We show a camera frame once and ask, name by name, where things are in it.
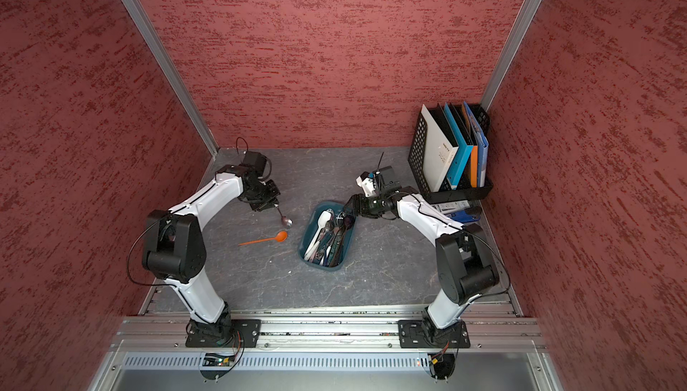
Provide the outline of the purple iridescent spoon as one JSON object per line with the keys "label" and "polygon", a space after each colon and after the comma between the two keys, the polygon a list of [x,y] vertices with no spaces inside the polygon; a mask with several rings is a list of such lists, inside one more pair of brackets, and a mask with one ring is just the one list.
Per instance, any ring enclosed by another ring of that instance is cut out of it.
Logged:
{"label": "purple iridescent spoon", "polygon": [[343,233],[341,235],[340,244],[337,247],[336,255],[334,257],[334,266],[337,266],[341,261],[342,251],[345,244],[345,237],[347,232],[354,226],[355,218],[354,216],[346,215],[343,220]]}

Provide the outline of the white plastic spoon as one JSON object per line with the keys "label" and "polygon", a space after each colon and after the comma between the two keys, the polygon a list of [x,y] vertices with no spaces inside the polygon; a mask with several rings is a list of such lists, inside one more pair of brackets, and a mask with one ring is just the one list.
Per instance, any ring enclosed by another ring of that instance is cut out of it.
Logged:
{"label": "white plastic spoon", "polygon": [[313,236],[309,247],[304,253],[304,260],[309,261],[311,259],[312,255],[315,253],[316,249],[318,248],[318,245],[320,244],[320,236],[326,232],[327,224],[331,221],[333,217],[334,213],[332,209],[326,209],[320,214],[317,221],[317,229],[315,235]]}

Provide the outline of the teal plastic storage box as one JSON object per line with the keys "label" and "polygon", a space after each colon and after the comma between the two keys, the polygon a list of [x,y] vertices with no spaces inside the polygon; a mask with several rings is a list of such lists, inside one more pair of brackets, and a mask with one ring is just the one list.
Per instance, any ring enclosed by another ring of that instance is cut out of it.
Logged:
{"label": "teal plastic storage box", "polygon": [[[347,253],[352,244],[352,237],[354,236],[354,226],[347,232],[345,237],[345,244],[343,245],[341,261],[337,266],[334,266],[334,257],[336,255],[337,247],[340,244],[340,238],[343,233],[343,220],[347,214],[344,212],[345,204],[325,201],[313,210],[311,214],[311,219],[306,226],[305,233],[302,238],[301,247],[298,249],[298,254],[302,261],[311,267],[316,267],[316,269],[324,269],[330,271],[336,271],[341,269],[343,263],[346,259]],[[320,214],[326,209],[332,209],[334,217],[327,224],[326,232],[320,236],[320,244],[316,249],[315,253],[312,255],[309,261],[303,259],[304,253],[309,247],[313,236],[315,235],[317,229],[317,221]]]}

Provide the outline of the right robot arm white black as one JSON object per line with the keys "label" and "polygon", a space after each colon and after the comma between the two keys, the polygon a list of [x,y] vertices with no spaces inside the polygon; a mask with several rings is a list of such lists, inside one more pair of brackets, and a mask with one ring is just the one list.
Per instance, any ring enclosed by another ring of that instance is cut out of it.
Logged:
{"label": "right robot arm white black", "polygon": [[424,317],[433,331],[454,326],[470,305],[500,284],[497,258],[477,234],[477,227],[450,219],[417,192],[398,190],[377,197],[355,194],[343,210],[356,218],[400,219],[431,242],[440,291]]}

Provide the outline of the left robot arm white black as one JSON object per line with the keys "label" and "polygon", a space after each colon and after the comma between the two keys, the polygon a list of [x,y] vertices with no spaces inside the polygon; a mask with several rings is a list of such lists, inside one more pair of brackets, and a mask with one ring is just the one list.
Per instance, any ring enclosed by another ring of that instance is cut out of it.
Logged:
{"label": "left robot arm white black", "polygon": [[280,192],[265,168],[264,164],[226,165],[185,201],[148,215],[141,265],[172,288],[197,333],[221,336],[231,329],[228,305],[207,275],[203,229],[235,199],[254,211],[277,207]]}

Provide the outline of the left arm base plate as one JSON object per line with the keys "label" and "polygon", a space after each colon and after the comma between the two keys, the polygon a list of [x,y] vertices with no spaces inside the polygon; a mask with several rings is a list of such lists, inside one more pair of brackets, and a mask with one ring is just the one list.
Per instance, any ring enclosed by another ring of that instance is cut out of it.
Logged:
{"label": "left arm base plate", "polygon": [[190,320],[186,328],[188,348],[255,348],[260,336],[258,319],[232,319],[229,324],[202,324]]}

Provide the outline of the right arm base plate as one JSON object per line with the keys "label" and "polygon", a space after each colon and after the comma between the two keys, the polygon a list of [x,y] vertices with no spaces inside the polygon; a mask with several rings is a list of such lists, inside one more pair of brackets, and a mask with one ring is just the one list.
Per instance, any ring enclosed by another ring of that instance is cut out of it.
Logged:
{"label": "right arm base plate", "polygon": [[400,346],[409,348],[468,349],[471,341],[464,321],[439,329],[429,319],[400,320],[397,323]]}

